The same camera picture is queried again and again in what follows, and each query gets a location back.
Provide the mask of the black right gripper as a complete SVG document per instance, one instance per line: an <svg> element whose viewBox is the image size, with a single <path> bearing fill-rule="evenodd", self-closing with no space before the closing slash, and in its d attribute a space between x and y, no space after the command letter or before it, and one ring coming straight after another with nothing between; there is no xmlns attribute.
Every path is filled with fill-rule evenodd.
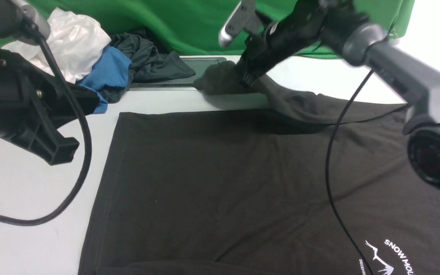
<svg viewBox="0 0 440 275"><path fill-rule="evenodd" d="M341 54L345 42L369 15L356 11L352 0L299 0L292 12L271 22L260 35L250 35L235 70L246 86L286 58L314 44Z"/></svg>

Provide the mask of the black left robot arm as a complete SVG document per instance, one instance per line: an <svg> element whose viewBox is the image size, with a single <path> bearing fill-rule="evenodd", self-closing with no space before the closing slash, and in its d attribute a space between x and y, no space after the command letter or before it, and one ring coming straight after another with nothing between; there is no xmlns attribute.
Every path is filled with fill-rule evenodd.
<svg viewBox="0 0 440 275"><path fill-rule="evenodd" d="M39 46L52 71L48 74L21 54L0 49L0 139L58 165L71 162L79 147L59 127L92 114L99 98L63 78L45 41L49 33L49 24L31 5L0 0L0 38Z"/></svg>

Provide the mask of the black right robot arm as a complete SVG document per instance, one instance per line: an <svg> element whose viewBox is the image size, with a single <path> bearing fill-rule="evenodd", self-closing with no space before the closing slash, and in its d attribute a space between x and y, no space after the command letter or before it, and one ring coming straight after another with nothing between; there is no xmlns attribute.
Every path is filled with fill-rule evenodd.
<svg viewBox="0 0 440 275"><path fill-rule="evenodd" d="M402 132L409 136L409 161L423 181L440 189L440 72L391 45L386 30L351 0L299 0L281 21L242 0L220 30L219 44L227 47L241 31L249 36L236 68L247 86L316 42L351 66L370 68L408 104Z"/></svg>

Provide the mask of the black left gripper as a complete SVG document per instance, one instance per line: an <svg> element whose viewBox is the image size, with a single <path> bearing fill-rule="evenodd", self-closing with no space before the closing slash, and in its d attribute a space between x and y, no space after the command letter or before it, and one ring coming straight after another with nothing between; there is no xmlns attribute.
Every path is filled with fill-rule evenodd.
<svg viewBox="0 0 440 275"><path fill-rule="evenodd" d="M70 163L80 143L58 132L77 118L65 91L56 77L0 50L0 138L49 165Z"/></svg>

